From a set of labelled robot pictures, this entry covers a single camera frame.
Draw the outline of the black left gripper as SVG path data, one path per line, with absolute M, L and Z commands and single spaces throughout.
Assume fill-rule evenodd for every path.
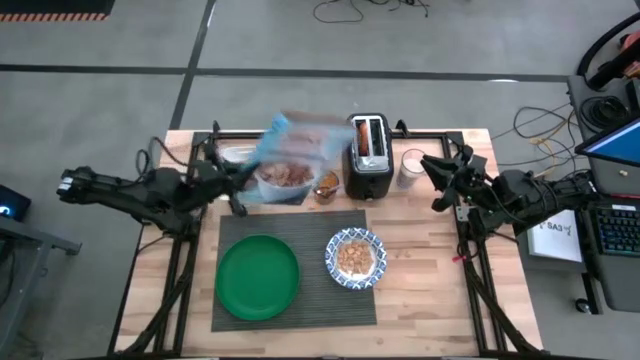
M 196 163 L 196 199 L 204 204 L 226 195 L 232 213 L 245 217 L 247 210 L 238 199 L 238 194 L 250 189 L 251 182 L 248 180 L 253 176 L 253 169 L 223 160 L 214 148 L 205 148 L 204 155 L 205 159 Z

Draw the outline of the white plastic container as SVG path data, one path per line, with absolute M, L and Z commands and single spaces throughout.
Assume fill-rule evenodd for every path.
M 225 146 L 218 151 L 223 160 L 244 167 L 260 164 L 256 159 L 255 152 L 255 146 Z

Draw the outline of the blue cinnamon squares cereal box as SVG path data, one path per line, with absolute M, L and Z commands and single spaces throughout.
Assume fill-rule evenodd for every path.
M 245 204 L 302 204 L 355 136 L 345 118 L 281 111 L 243 165 L 252 174 L 238 199 Z

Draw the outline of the glass of milk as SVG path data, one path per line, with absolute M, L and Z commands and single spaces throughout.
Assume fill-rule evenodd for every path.
M 397 185 L 401 189 L 409 189 L 414 183 L 426 174 L 421 160 L 425 153 L 419 149 L 408 149 L 402 156 L 397 176 Z

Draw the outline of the black two-slot toaster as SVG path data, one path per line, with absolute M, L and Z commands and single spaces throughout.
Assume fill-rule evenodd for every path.
M 369 126 L 370 155 L 358 154 L 358 123 Z M 394 175 L 391 128 L 381 113 L 356 113 L 348 118 L 356 135 L 342 155 L 343 182 L 346 194 L 355 200 L 385 197 Z

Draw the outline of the amber glass cup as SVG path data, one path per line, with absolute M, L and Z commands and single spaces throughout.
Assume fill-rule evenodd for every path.
M 314 200 L 321 205 L 331 203 L 339 186 L 338 176 L 333 171 L 329 171 L 313 188 Z

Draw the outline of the green plastic plate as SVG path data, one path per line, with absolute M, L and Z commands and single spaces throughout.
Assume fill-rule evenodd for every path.
M 296 255 L 284 241 L 251 235 L 232 245 L 219 260 L 215 293 L 231 315 L 263 321 L 291 305 L 300 280 Z

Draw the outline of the blue patterned paper bowl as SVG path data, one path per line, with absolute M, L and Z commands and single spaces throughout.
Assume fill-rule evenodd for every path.
M 371 247 L 374 264 L 366 275 L 349 275 L 338 268 L 339 247 L 352 241 L 364 241 Z M 334 234 L 329 240 L 325 253 L 325 265 L 329 275 L 341 286 L 350 290 L 366 290 L 376 285 L 387 270 L 387 251 L 382 240 L 365 228 L 346 228 Z

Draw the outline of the white paper sheet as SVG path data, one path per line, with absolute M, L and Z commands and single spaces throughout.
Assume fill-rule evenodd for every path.
M 538 257 L 580 263 L 580 250 L 576 222 L 545 221 L 527 231 L 529 254 Z

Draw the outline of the grey woven placemat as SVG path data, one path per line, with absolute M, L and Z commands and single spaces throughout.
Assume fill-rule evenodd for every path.
M 376 324 L 373 290 L 350 290 L 339 285 L 331 278 L 325 265 L 324 252 L 330 238 L 351 227 L 367 227 L 363 210 L 263 214 L 245 218 L 222 216 L 218 259 L 247 236 L 271 235 L 293 250 L 300 265 L 301 281 L 292 304 L 267 320 L 241 320 L 216 299 L 213 302 L 212 330 L 282 330 Z

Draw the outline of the laptop with blue screen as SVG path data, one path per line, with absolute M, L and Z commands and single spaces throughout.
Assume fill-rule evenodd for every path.
M 640 198 L 640 114 L 588 138 L 575 152 L 589 159 L 601 193 Z

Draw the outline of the black backlit keyboard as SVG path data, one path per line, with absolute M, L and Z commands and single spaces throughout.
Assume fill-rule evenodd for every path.
M 640 208 L 602 205 L 592 209 L 590 216 L 600 253 L 640 257 Z

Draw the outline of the grey side table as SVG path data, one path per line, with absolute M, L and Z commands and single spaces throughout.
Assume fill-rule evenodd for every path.
M 17 337 L 49 253 L 58 249 L 74 256 L 81 247 L 0 216 L 0 360 L 7 358 Z

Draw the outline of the black device with blue light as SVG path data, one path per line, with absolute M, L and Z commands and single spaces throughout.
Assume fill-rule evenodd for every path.
M 30 198 L 0 185 L 0 216 L 22 222 L 30 205 Z

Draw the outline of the black hazard-striped mat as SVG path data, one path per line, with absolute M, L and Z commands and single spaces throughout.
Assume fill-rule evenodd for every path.
M 2 22 L 102 21 L 115 0 L 0 0 Z

